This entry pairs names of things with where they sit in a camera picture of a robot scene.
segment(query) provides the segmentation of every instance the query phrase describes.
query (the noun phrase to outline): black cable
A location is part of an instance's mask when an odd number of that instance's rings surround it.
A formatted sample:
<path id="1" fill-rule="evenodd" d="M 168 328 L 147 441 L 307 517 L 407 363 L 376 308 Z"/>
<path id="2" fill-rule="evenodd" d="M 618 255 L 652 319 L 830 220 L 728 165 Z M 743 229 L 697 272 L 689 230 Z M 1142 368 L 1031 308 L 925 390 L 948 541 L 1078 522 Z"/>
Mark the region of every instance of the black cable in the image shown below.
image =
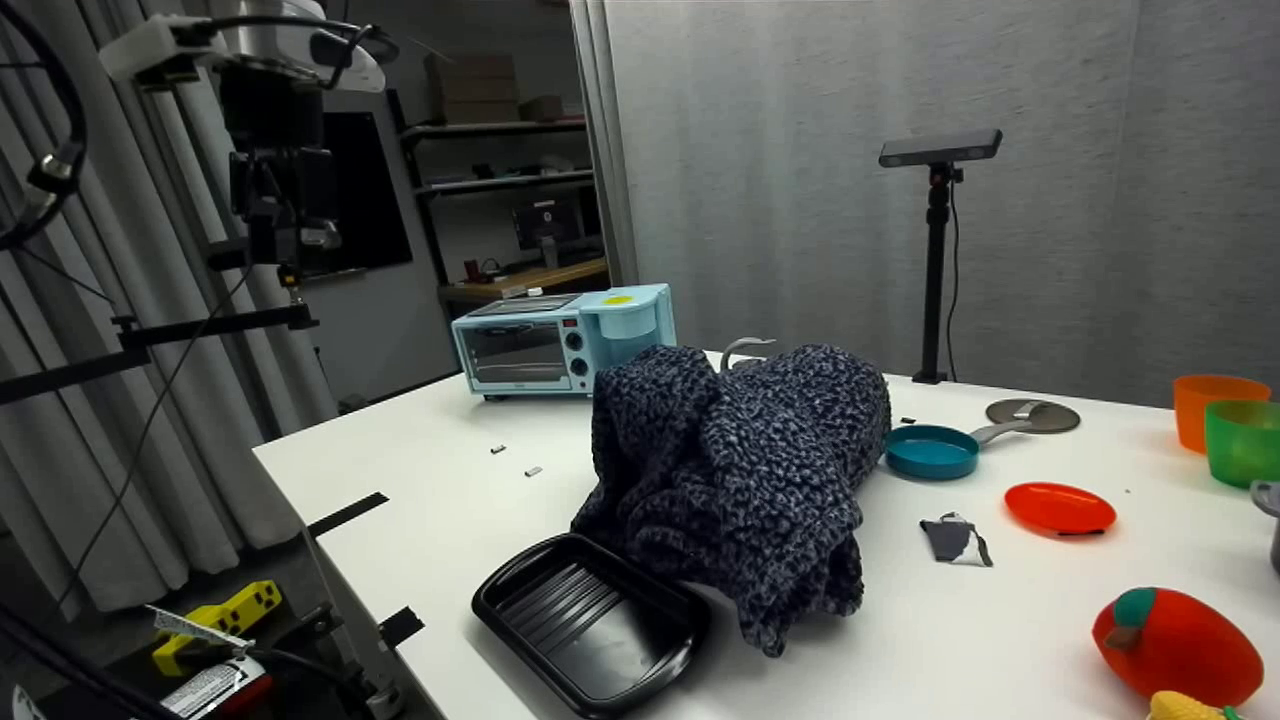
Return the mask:
<path id="1" fill-rule="evenodd" d="M 0 230 L 0 246 L 19 246 L 44 224 L 60 212 L 60 204 L 77 191 L 77 176 L 83 169 L 83 144 L 90 144 L 90 119 L 83 119 L 83 99 L 68 75 L 68 66 L 57 61 L 57 51 L 44 44 L 36 24 L 30 24 L 8 0 L 0 0 L 0 16 L 23 37 L 23 44 L 36 51 L 36 61 L 50 72 L 51 93 L 64 105 L 68 114 L 68 140 L 36 157 L 30 171 L 30 204 L 17 212 L 17 224 Z"/>
<path id="2" fill-rule="evenodd" d="M 51 275 L 60 275 L 60 279 L 77 284 L 80 292 L 90 292 L 90 297 L 106 298 L 106 305 L 121 314 L 121 305 L 117 305 L 107 292 L 100 292 L 100 286 L 83 284 L 80 275 L 74 275 L 74 272 L 64 272 L 64 268 L 57 268 L 50 255 L 36 255 L 32 246 L 17 246 L 17 253 L 19 253 L 19 255 L 30 255 L 32 264 L 40 264 L 44 272 L 51 272 Z"/>
<path id="3" fill-rule="evenodd" d="M 948 373 L 953 379 L 959 379 L 955 368 L 955 313 L 959 313 L 959 204 L 955 204 L 955 189 L 953 189 L 953 220 L 955 220 L 955 244 L 953 244 L 953 298 L 948 298 Z"/>
<path id="4" fill-rule="evenodd" d="M 249 284 L 249 268 L 246 268 L 246 275 L 226 292 L 226 298 L 207 313 L 207 319 L 219 319 L 219 314 L 231 308 L 231 298 L 238 298 L 238 292 L 242 292 L 246 284 Z M 192 335 L 192 341 L 186 343 L 181 358 L 178 358 L 171 373 L 165 376 L 165 384 L 160 384 L 160 390 L 157 390 L 157 403 L 147 406 L 145 427 L 140 427 L 135 441 L 134 441 L 134 452 L 127 452 L 127 463 L 123 463 L 123 480 L 121 480 L 121 487 L 113 493 L 113 504 L 107 504 L 106 518 L 91 527 L 83 553 L 77 554 L 74 575 L 68 575 L 68 587 L 64 587 L 64 593 L 57 597 L 57 604 L 51 604 L 57 611 L 60 611 L 60 606 L 68 604 L 68 597 L 80 587 L 80 573 L 83 573 L 90 554 L 95 553 L 95 544 L 106 541 L 107 522 L 113 522 L 117 513 L 123 509 L 123 497 L 127 497 L 127 487 L 134 487 L 134 480 L 135 480 L 135 471 L 140 471 L 140 458 L 145 458 L 145 442 L 147 442 L 147 434 L 152 434 L 152 424 L 157 424 L 157 415 L 160 415 L 160 406 L 165 406 L 178 376 L 186 373 L 187 354 L 197 352 L 197 341 L 202 341 L 202 335 Z"/>
<path id="5" fill-rule="evenodd" d="M 74 72 L 57 61 L 57 51 L 44 44 L 44 37 L 36 33 L 36 24 L 30 24 L 8 0 L 0 0 L 0 16 L 32 44 L 32 51 L 40 57 L 50 85 L 57 93 L 57 99 L 64 99 L 68 109 L 68 144 L 83 146 L 90 135 L 90 119 L 83 119 L 83 105 L 80 93 L 74 85 Z"/>

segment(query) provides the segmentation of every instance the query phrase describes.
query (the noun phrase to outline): black tray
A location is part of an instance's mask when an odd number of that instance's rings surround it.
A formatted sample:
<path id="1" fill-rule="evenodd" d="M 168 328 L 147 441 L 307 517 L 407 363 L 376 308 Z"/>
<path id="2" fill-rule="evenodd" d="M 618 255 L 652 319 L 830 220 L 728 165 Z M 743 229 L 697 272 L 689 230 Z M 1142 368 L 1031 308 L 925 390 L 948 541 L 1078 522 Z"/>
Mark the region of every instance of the black tray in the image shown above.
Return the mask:
<path id="1" fill-rule="evenodd" d="M 583 537 L 554 537 L 495 568 L 472 611 L 578 714 L 618 714 L 676 683 L 713 627 L 686 585 Z"/>

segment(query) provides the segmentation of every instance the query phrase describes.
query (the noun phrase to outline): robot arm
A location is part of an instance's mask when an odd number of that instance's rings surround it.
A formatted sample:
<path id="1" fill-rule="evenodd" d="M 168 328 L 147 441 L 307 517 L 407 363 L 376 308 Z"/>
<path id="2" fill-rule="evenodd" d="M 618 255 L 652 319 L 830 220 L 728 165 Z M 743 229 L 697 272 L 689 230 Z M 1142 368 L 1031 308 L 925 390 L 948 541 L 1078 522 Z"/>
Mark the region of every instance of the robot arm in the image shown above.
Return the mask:
<path id="1" fill-rule="evenodd" d="M 226 16 L 152 16 L 100 49 L 121 85 L 171 87 L 197 78 L 202 64 L 229 64 L 288 75 L 337 93 L 384 93 L 379 61 L 394 44 L 372 24 L 323 21 L 315 0 L 284 0 L 279 11 L 231 4 Z"/>
<path id="2" fill-rule="evenodd" d="M 214 0 L 226 16 L 152 16 L 100 49 L 107 75 L 178 87 L 207 66 L 231 133 L 231 207 L 249 240 L 207 264 L 279 264 L 294 286 L 340 246 L 337 169 L 322 93 L 384 93 L 398 49 L 372 24 L 323 21 L 315 0 Z"/>

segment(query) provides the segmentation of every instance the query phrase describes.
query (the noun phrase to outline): red plate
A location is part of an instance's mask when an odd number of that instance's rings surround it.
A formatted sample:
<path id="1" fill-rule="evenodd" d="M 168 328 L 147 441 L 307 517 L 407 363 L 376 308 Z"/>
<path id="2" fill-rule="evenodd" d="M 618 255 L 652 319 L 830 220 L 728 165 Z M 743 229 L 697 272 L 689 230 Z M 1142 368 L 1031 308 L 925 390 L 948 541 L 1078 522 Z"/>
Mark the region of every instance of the red plate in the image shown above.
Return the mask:
<path id="1" fill-rule="evenodd" d="M 1020 522 L 1047 537 L 1106 537 L 1116 522 L 1108 501 L 1073 484 L 1012 484 L 1005 504 Z"/>

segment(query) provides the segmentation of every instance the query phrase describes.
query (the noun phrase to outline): patterned fabric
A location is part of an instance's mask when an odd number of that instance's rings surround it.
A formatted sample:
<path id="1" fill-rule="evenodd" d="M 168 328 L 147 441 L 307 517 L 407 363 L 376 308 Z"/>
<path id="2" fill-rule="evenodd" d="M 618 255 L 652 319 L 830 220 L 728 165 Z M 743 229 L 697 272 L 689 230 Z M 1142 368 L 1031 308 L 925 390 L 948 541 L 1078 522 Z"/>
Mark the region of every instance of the patterned fabric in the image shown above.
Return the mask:
<path id="1" fill-rule="evenodd" d="M 849 615 L 864 575 L 858 487 L 890 441 L 890 389 L 839 347 L 743 358 L 658 347 L 591 401 L 596 493 L 574 527 L 726 593 L 767 657 L 807 611 Z"/>

